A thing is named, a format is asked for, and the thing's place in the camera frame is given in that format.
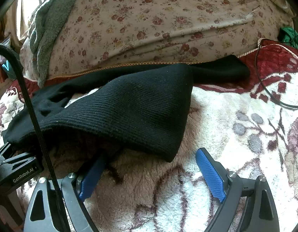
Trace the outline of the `black knit pants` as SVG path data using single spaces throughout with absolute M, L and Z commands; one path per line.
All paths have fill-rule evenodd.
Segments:
M 237 83 L 250 75 L 235 55 L 197 64 L 143 64 L 92 72 L 37 91 L 32 98 L 41 136 L 27 109 L 3 133 L 6 142 L 32 148 L 87 144 L 148 152 L 171 162 L 181 145 L 194 84 Z

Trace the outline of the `red white floral blanket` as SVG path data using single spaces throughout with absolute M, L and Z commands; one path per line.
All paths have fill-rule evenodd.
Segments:
M 99 231 L 204 231 L 218 209 L 196 165 L 204 147 L 244 178 L 264 175 L 281 231 L 298 223 L 298 50 L 264 40 L 240 56 L 250 78 L 197 85 L 181 147 L 164 162 L 127 151 L 85 201 Z

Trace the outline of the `grey fleece garment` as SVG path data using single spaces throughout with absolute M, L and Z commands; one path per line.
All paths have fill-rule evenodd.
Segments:
M 43 87 L 46 82 L 53 46 L 75 2 L 76 0 L 48 0 L 35 14 L 35 27 L 29 37 L 29 47 L 33 54 L 33 70 L 39 87 Z

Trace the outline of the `floral beige quilt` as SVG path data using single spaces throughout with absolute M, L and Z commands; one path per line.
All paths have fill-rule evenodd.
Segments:
M 206 62 L 276 39 L 295 14 L 286 0 L 76 0 L 53 46 L 48 77 L 117 64 Z M 30 30 L 24 76 L 37 81 Z

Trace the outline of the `green object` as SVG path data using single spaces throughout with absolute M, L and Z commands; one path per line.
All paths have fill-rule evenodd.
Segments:
M 278 42 L 284 43 L 298 50 L 298 33 L 292 27 L 280 28 L 277 39 Z

